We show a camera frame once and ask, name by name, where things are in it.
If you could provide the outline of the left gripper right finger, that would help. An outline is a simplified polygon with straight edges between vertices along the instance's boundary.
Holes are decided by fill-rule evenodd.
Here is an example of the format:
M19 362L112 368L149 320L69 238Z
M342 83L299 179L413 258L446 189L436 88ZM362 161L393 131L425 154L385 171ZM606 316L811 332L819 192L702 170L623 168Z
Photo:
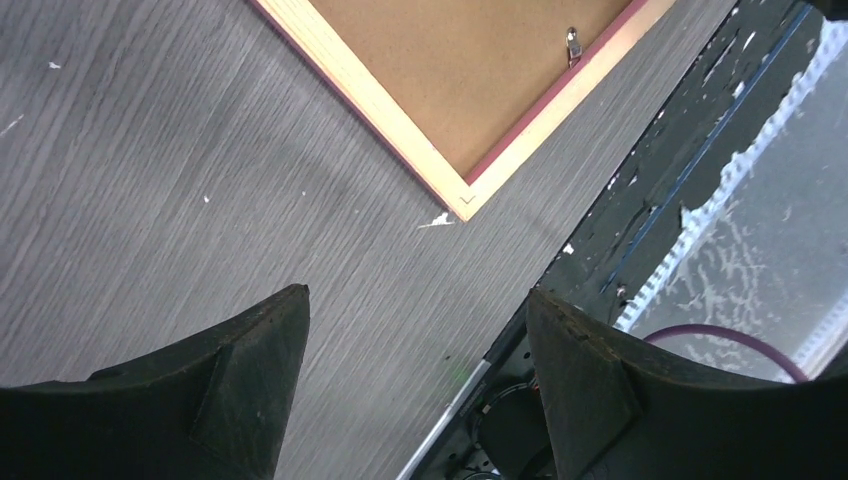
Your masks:
M526 327L562 479L843 479L847 379L699 364L534 289Z

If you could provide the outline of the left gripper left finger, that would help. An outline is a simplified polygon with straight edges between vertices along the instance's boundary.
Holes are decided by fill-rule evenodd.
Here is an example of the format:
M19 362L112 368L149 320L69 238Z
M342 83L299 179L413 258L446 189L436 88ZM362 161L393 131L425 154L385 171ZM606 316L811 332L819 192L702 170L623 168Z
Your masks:
M270 479L310 327L292 284L79 382L1 392L5 479Z

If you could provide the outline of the brown backing board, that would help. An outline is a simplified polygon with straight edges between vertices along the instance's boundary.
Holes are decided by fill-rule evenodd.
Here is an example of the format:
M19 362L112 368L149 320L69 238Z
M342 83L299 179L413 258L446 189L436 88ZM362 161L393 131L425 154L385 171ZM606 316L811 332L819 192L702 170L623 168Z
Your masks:
M314 7L466 175L627 0L318 0Z

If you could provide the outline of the pink wooden picture frame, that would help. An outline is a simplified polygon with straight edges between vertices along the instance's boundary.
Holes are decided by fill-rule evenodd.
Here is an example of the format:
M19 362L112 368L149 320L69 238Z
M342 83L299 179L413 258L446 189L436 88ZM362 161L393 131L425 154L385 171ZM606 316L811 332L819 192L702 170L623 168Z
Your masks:
M466 175L428 140L314 7L260 1L257 9L459 219L468 220L575 111L671 9L668 0L628 6Z

